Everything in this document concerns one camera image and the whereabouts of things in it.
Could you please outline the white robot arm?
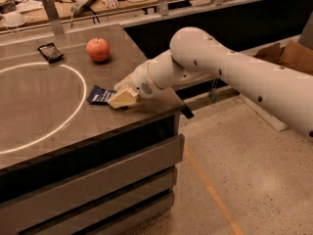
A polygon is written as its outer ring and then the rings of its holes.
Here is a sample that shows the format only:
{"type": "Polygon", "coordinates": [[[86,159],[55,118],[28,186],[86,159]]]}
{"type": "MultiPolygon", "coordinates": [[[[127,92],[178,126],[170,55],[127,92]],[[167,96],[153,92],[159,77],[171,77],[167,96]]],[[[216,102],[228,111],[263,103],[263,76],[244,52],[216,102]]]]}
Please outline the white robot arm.
{"type": "Polygon", "coordinates": [[[204,30],[179,29],[169,49],[138,66],[114,86],[118,109],[204,74],[221,79],[299,134],[313,140],[313,76],[234,52],[204,30]]]}

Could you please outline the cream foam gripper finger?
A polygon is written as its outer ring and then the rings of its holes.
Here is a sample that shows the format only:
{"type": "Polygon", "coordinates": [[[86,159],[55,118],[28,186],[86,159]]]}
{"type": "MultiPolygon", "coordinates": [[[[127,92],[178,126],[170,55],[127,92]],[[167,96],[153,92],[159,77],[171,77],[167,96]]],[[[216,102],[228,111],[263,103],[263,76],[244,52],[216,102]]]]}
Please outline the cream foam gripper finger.
{"type": "Polygon", "coordinates": [[[134,91],[132,88],[127,87],[112,95],[108,100],[108,104],[114,109],[119,109],[136,104],[138,98],[139,93],[134,91]]]}

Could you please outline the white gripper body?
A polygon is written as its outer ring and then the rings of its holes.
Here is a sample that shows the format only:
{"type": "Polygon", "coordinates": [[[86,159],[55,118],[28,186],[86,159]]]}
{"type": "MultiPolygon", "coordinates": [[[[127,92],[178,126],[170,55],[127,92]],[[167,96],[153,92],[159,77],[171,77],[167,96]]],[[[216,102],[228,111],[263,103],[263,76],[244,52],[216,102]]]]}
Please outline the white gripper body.
{"type": "Polygon", "coordinates": [[[119,92],[122,89],[130,88],[142,99],[154,98],[161,92],[150,74],[151,62],[146,61],[138,66],[133,72],[123,78],[114,86],[114,90],[119,92]]]}

